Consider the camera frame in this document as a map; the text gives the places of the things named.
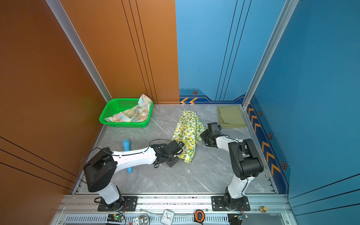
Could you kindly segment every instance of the green plastic basket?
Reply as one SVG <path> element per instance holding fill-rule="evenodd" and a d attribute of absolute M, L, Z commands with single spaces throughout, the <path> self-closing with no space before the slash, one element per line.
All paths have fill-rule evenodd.
<path fill-rule="evenodd" d="M 154 103 L 151 102 L 149 117 L 144 122 L 128 123 L 128 122 L 107 122 L 105 118 L 118 114 L 119 112 L 131 109 L 138 104 L 138 98 L 114 98 L 111 99 L 105 106 L 103 112 L 99 117 L 99 121 L 102 124 L 107 124 L 110 127 L 146 127 L 149 124 L 151 112 L 153 110 Z"/>

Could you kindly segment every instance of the blue wall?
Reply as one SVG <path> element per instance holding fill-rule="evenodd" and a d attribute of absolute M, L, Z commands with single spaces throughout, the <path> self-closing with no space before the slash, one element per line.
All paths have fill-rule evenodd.
<path fill-rule="evenodd" d="M 360 1 L 300 0 L 255 92 L 300 225 L 359 224 L 359 25 Z"/>
<path fill-rule="evenodd" d="M 212 101 L 244 95 L 284 3 L 176 0 L 180 89 Z"/>

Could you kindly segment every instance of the brass knob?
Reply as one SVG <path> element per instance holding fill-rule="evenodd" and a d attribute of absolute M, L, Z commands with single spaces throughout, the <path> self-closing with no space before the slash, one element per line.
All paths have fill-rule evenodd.
<path fill-rule="evenodd" d="M 261 211 L 261 212 L 264 212 L 264 213 L 265 213 L 265 212 L 267 212 L 268 210 L 269 210 L 269 208 L 267 208 L 267 207 L 265 207 L 265 206 L 261 206 L 261 207 L 260 207 L 260 211 Z"/>

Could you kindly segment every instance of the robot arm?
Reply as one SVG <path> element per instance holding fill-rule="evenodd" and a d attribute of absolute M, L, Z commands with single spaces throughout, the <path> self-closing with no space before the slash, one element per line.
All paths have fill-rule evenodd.
<path fill-rule="evenodd" d="M 245 190 L 250 182 L 264 171 L 264 166 L 253 140 L 230 138 L 222 134 L 220 129 L 216 122 L 208 123 L 208 129 L 201 134 L 201 138 L 206 146 L 222 148 L 230 153 L 234 177 L 225 190 L 224 200 L 229 210 L 236 210 L 242 207 L 242 203 L 247 202 Z"/>
<path fill-rule="evenodd" d="M 89 192 L 97 192 L 109 207 L 121 205 L 120 191 L 111 183 L 115 172 L 142 164 L 154 164 L 157 168 L 163 162 L 172 167 L 179 160 L 176 155 L 182 152 L 183 146 L 182 142 L 171 141 L 129 152 L 112 152 L 110 148 L 103 148 L 84 165 L 87 188 Z"/>
<path fill-rule="evenodd" d="M 236 210 L 247 199 L 244 192 L 249 183 L 264 170 L 256 147 L 251 139 L 238 140 L 223 135 L 216 122 L 209 123 L 201 137 L 206 146 L 222 148 L 230 153 L 235 175 L 225 190 L 224 199 L 229 210 Z M 111 183 L 115 172 L 142 164 L 154 164 L 157 168 L 164 162 L 172 167 L 179 160 L 176 155 L 182 152 L 183 146 L 182 142 L 173 140 L 169 144 L 153 144 L 128 152 L 112 152 L 110 148 L 103 148 L 84 165 L 88 190 L 97 192 L 109 208 L 117 210 L 123 198 Z"/>

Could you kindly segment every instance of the floral cloth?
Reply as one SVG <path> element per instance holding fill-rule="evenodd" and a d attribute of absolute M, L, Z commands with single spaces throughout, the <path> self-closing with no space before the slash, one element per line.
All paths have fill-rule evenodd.
<path fill-rule="evenodd" d="M 184 110 L 176 126 L 173 140 L 182 141 L 185 146 L 183 152 L 178 155 L 185 162 L 191 163 L 195 153 L 195 146 L 201 140 L 200 134 L 205 130 L 204 125 L 199 120 L 194 111 Z"/>
<path fill-rule="evenodd" d="M 107 122 L 144 122 L 149 118 L 151 103 L 151 99 L 142 94 L 136 106 L 105 118 L 105 120 Z"/>

